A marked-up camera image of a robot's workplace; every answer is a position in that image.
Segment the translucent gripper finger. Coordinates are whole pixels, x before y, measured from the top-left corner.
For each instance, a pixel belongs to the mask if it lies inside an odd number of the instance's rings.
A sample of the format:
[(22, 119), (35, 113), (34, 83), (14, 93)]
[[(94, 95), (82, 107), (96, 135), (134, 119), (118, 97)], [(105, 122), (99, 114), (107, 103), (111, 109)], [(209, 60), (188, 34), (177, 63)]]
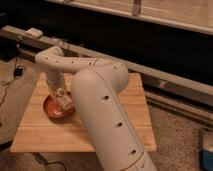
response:
[(54, 93), (51, 92), (51, 93), (50, 93), (50, 96), (52, 97), (53, 100), (57, 101), (56, 96), (55, 96)]
[(71, 92), (66, 90), (66, 95), (71, 99)]

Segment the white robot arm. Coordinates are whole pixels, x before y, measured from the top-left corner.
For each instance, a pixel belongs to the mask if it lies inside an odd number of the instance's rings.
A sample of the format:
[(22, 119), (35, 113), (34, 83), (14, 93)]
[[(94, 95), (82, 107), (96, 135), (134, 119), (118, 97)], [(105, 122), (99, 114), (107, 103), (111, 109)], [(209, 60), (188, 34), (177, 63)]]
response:
[(129, 71), (120, 61), (66, 57), (53, 46), (36, 54), (48, 88), (63, 87), (71, 73), (71, 99), (105, 171), (157, 171), (118, 99), (128, 85)]

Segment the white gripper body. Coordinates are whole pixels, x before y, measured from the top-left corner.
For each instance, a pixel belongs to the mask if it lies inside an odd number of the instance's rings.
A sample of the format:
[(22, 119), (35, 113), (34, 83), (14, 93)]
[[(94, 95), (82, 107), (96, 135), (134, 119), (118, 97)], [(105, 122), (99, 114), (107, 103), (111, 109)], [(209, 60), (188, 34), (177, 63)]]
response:
[(48, 71), (46, 82), (52, 94), (64, 94), (66, 91), (64, 76), (58, 71)]

